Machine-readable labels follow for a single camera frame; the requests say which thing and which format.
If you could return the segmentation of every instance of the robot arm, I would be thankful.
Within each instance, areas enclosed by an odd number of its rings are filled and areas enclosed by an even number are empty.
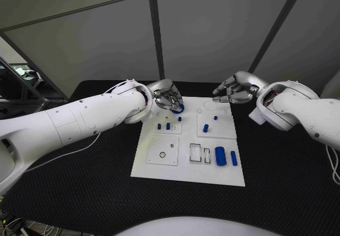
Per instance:
[[[151,118],[152,98],[162,109],[178,110],[182,100],[171,80],[159,80],[148,86],[126,81],[110,93],[0,120],[0,140],[5,140],[0,142],[0,195],[48,152],[99,134],[122,121],[131,124]]]
[[[256,108],[249,117],[257,124],[269,122],[288,131],[296,123],[311,138],[340,149],[340,101],[319,99],[315,92],[292,81],[267,84],[253,74],[239,71],[216,88],[227,94],[214,102],[246,103],[256,97]]]

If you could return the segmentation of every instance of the white platform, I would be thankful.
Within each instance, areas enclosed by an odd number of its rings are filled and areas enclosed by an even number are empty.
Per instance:
[[[244,187],[230,105],[203,97],[182,97],[182,101],[180,114],[152,106],[154,118],[142,124],[131,177]],[[203,132],[204,124],[208,125],[207,133]],[[200,144],[200,163],[190,162],[190,144]],[[218,146],[224,148],[224,166],[216,165],[214,147]],[[210,164],[204,163],[204,148],[210,150]],[[236,152],[237,166],[231,165],[230,151]]]

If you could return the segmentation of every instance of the black mat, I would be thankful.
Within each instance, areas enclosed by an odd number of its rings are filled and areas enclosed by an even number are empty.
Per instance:
[[[82,82],[71,100],[99,94],[113,83]],[[211,97],[216,87],[175,85],[184,96],[200,97]],[[168,216],[221,218],[288,236],[338,236],[340,186],[331,180],[324,145],[299,125],[289,132],[267,123],[259,126],[247,118],[253,107],[253,102],[231,105],[246,187],[129,177],[141,123],[120,124],[84,152],[22,175],[2,209],[24,219],[105,236]],[[92,140],[66,146],[35,164]]]

